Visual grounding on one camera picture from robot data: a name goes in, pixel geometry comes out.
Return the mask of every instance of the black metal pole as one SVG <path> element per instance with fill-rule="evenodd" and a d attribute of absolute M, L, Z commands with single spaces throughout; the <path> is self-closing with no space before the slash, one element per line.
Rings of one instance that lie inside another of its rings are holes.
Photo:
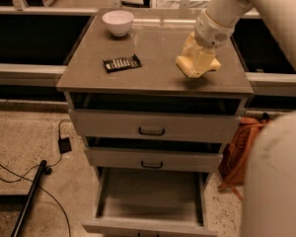
<path fill-rule="evenodd" d="M 33 180 L 33 183 L 31 185 L 31 188 L 29 190 L 28 193 L 28 197 L 27 200 L 25 202 L 25 204 L 22 207 L 22 210 L 19 214 L 19 218 L 17 220 L 16 225 L 14 226 L 13 232 L 11 234 L 11 237 L 18 237 L 19 234 L 21 233 L 22 227 L 26 221 L 26 218 L 31 210 L 31 205 L 33 203 L 34 197 L 37 193 L 37 189 L 38 189 L 38 185 L 40 182 L 40 179 L 42 177 L 42 175 L 44 174 L 44 170 L 46 168 L 46 164 L 47 162 L 45 160 L 42 160 L 39 164 L 39 167 L 37 169 L 37 174 Z"/>

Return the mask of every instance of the floor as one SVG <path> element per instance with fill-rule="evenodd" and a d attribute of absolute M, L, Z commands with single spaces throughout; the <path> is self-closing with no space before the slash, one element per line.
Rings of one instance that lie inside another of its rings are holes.
<path fill-rule="evenodd" d="M 107 7 L 110 0 L 56 0 L 54 7 Z M 69 137 L 72 150 L 60 154 L 58 126 L 61 137 Z M 52 167 L 50 176 L 41 181 L 32 211 L 24 225 L 22 236 L 70 236 L 64 211 L 68 217 L 72 237 L 103 236 L 89 234 L 81 222 L 93 217 L 99 181 L 84 154 L 81 138 L 75 133 L 63 103 L 0 101 L 0 164 L 23 176 L 33 166 L 46 160 Z M 32 180 L 37 168 L 26 175 Z M 18 178 L 0 167 L 0 177 Z M 219 237 L 240 236 L 242 203 L 229 190 L 220 192 L 221 177 L 214 173 L 205 189 L 208 228 Z M 25 195 L 31 182 L 21 180 L 5 183 L 0 180 L 1 195 Z M 0 207 L 0 237 L 11 236 L 19 211 Z"/>

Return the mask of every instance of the white bowl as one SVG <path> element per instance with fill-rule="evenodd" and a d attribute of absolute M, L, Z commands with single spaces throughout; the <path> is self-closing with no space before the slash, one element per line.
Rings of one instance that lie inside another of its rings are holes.
<path fill-rule="evenodd" d="M 134 15 L 127 11 L 111 11 L 103 15 L 108 30 L 116 37 L 127 35 L 131 29 Z"/>

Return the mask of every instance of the bottom drawer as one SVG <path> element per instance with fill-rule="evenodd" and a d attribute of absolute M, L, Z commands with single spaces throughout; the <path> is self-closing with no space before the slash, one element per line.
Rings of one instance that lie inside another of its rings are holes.
<path fill-rule="evenodd" d="M 202 175 L 106 168 L 88 232 L 119 236 L 217 236 L 207 229 Z"/>

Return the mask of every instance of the power adapter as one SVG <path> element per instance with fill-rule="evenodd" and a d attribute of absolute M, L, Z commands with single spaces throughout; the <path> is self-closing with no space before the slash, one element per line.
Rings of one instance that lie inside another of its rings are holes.
<path fill-rule="evenodd" d="M 71 151 L 71 144 L 69 137 L 58 138 L 58 147 L 60 154 L 64 154 Z"/>

